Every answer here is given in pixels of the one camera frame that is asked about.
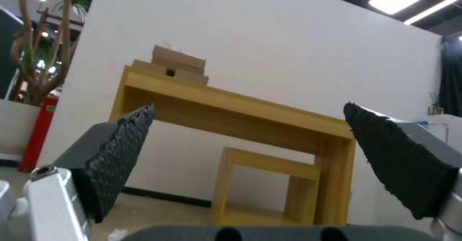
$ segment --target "cardboard box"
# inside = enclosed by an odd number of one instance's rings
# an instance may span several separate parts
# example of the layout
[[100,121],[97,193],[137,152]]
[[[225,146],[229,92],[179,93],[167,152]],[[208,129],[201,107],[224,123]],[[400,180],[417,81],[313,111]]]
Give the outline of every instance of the cardboard box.
[[145,62],[142,60],[133,60],[132,66],[154,71],[155,73],[167,74],[167,68],[161,65]]
[[205,60],[187,55],[166,47],[155,45],[151,63],[163,65],[170,71],[184,69],[189,72],[204,74]]
[[174,77],[184,79],[184,80],[193,81],[193,82],[199,83],[201,85],[205,85],[205,86],[208,83],[208,76],[204,76],[204,75],[197,74],[197,73],[192,73],[192,72],[189,72],[189,71],[186,71],[186,70],[183,70],[183,69],[175,70]]

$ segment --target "white wall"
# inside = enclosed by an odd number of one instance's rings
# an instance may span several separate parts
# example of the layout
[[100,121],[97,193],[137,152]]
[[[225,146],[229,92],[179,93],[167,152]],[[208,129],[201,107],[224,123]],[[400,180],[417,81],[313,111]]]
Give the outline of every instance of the white wall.
[[38,106],[0,100],[0,159],[23,155],[39,111]]
[[[123,66],[164,41],[207,58],[210,86],[343,118],[355,101],[426,114],[439,36],[340,0],[94,0],[39,163],[109,117]],[[211,199],[221,148],[312,157],[155,122],[128,186]],[[287,180],[239,170],[232,199],[281,208]],[[423,228],[356,153],[350,222]]]

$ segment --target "wooden table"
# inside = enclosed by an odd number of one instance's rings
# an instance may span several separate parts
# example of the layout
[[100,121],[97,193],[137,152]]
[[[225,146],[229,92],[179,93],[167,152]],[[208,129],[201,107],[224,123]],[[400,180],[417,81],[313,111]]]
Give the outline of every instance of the wooden table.
[[[151,102],[159,121],[314,154],[321,168],[314,223],[347,223],[356,141],[345,121],[132,66],[110,119]],[[289,181],[288,191],[296,185]]]

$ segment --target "screw hole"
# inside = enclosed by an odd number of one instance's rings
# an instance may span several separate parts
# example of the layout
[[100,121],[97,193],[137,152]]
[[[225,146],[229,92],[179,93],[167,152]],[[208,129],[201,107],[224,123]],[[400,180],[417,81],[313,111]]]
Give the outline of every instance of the screw hole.
[[235,228],[222,228],[215,236],[215,241],[241,241],[241,233]]
[[45,173],[49,172],[50,170],[51,170],[50,167],[44,166],[44,167],[38,168],[38,169],[35,171],[35,173],[36,173],[36,175],[42,175],[42,174],[45,174]]

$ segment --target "wooden cube shelf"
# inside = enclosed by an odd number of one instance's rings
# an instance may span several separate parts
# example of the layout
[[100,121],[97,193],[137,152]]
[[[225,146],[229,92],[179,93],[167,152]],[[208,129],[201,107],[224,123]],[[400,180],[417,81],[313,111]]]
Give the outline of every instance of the wooden cube shelf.
[[[284,211],[228,203],[234,165],[289,175]],[[314,165],[226,147],[213,195],[212,221],[224,225],[312,225],[320,173]]]

